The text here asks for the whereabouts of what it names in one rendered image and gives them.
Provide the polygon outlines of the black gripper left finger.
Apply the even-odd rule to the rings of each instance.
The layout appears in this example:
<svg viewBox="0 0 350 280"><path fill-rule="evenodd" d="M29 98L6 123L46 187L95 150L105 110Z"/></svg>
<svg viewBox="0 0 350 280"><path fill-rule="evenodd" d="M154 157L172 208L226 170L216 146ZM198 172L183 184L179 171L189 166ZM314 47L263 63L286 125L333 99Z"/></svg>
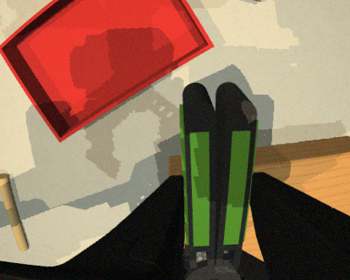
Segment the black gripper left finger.
<svg viewBox="0 0 350 280"><path fill-rule="evenodd" d="M179 280L183 175L171 175L94 244L58 266L0 261L0 280Z"/></svg>

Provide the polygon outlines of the light wooden board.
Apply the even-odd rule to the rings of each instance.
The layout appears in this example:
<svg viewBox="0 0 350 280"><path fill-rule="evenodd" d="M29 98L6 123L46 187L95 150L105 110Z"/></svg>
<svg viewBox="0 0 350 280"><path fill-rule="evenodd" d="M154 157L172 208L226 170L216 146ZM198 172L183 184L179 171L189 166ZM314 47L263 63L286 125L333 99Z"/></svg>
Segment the light wooden board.
<svg viewBox="0 0 350 280"><path fill-rule="evenodd" d="M350 216L350 137L256 148L254 172L264 172ZM249 206L242 250L261 259Z"/></svg>

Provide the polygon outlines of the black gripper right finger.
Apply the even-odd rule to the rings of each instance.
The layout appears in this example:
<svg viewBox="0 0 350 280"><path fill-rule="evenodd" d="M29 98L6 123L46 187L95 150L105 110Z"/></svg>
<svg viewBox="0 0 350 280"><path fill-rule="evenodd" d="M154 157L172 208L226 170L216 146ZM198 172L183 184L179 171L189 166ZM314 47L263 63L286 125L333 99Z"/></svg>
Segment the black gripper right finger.
<svg viewBox="0 0 350 280"><path fill-rule="evenodd" d="M250 209L270 280L350 280L350 216L267 173Z"/></svg>

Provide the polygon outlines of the tan cylinder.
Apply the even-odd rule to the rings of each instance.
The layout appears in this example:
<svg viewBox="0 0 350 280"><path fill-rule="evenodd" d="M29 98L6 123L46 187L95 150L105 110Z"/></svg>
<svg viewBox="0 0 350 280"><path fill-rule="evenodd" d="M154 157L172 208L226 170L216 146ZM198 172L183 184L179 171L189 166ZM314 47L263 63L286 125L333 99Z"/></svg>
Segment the tan cylinder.
<svg viewBox="0 0 350 280"><path fill-rule="evenodd" d="M14 232L14 237L16 239L17 245L19 246L19 250L26 251L29 249L29 245L19 218L19 213L15 204L9 177L6 173L0 174L0 190L3 198L3 203L8 214L8 219Z"/></svg>

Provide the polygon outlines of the red shallow tray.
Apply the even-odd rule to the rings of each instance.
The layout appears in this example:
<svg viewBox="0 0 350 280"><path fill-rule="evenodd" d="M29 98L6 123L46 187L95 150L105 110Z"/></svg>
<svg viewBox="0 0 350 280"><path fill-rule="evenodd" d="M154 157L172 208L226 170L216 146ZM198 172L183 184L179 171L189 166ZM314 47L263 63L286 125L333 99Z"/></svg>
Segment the red shallow tray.
<svg viewBox="0 0 350 280"><path fill-rule="evenodd" d="M212 47L186 0L52 0L0 53L62 142Z"/></svg>

